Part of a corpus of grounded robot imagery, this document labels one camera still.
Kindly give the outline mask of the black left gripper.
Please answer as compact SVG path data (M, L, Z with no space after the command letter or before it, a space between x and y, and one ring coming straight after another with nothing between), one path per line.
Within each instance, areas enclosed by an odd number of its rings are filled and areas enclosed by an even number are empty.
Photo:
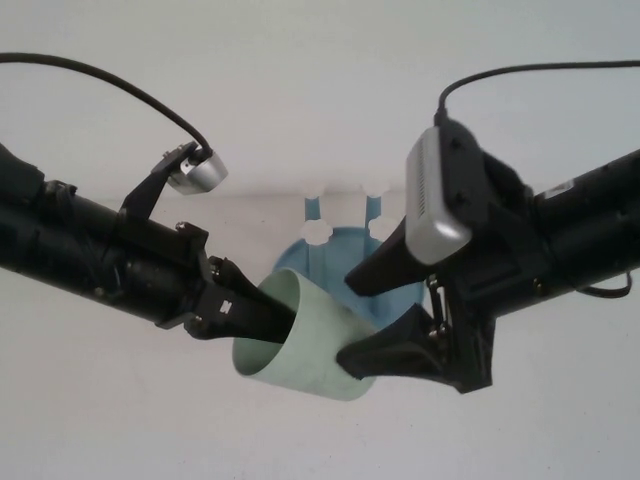
M184 323L198 340L283 343L296 313L261 291L233 261L208 258L208 237L207 231L188 222L169 228L122 209L117 215L117 306L163 330ZM208 285L213 280L223 287Z

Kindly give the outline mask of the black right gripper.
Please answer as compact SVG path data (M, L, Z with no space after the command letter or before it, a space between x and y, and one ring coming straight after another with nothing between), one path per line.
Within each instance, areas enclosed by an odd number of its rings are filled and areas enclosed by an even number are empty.
M361 297L374 297L439 274L452 314L448 363L448 325L422 306L412 305L391 325L343 347L337 363L352 377L409 377L440 381L466 394L493 384L496 320L536 305L549 289L550 261L534 237L510 242L497 234L476 238L430 267L406 244L406 219L367 258L346 275Z

